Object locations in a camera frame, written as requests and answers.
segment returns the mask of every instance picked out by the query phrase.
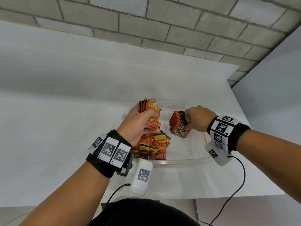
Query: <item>floor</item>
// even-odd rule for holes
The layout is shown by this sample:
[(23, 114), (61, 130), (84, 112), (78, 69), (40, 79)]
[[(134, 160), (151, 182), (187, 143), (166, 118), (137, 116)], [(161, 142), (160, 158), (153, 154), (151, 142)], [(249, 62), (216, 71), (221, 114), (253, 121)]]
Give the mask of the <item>floor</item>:
[[(161, 200), (160, 202), (181, 210), (192, 219), (197, 221), (197, 212), (194, 199)], [(0, 208), (0, 226), (18, 226), (34, 208), (34, 206)], [(97, 209), (95, 216), (100, 214), (100, 212), (101, 206), (99, 206)]]

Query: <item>white table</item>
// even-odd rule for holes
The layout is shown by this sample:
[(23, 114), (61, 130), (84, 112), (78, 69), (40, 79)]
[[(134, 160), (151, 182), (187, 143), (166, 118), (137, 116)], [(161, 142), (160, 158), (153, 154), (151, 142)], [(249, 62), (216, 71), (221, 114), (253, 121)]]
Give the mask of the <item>white table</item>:
[[(38, 205), (80, 167), (96, 136), (117, 128), (125, 108), (141, 98), (200, 104), (246, 122), (226, 82), (236, 66), (8, 22), (0, 28), (0, 207)], [(283, 194), (234, 155), (246, 167), (237, 196)], [(114, 175), (102, 201), (129, 179)], [(144, 197), (225, 197), (242, 180), (235, 160), (157, 167)], [(129, 196), (124, 187), (115, 197)]]

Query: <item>clear plastic bin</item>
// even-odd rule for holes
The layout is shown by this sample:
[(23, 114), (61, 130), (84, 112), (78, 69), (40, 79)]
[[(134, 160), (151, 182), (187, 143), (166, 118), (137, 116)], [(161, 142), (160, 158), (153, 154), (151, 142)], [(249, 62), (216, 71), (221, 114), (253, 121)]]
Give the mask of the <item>clear plastic bin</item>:
[(156, 105), (162, 109), (159, 118), (159, 121), (162, 123), (160, 128), (171, 140), (170, 145), (166, 148), (167, 160), (152, 160), (154, 166), (179, 166), (211, 162), (212, 158), (205, 150), (204, 143), (204, 141), (209, 142), (210, 140), (204, 133), (191, 130), (186, 138), (182, 138), (169, 131), (169, 120), (173, 112), (175, 110), (185, 111), (189, 107), (158, 103)]

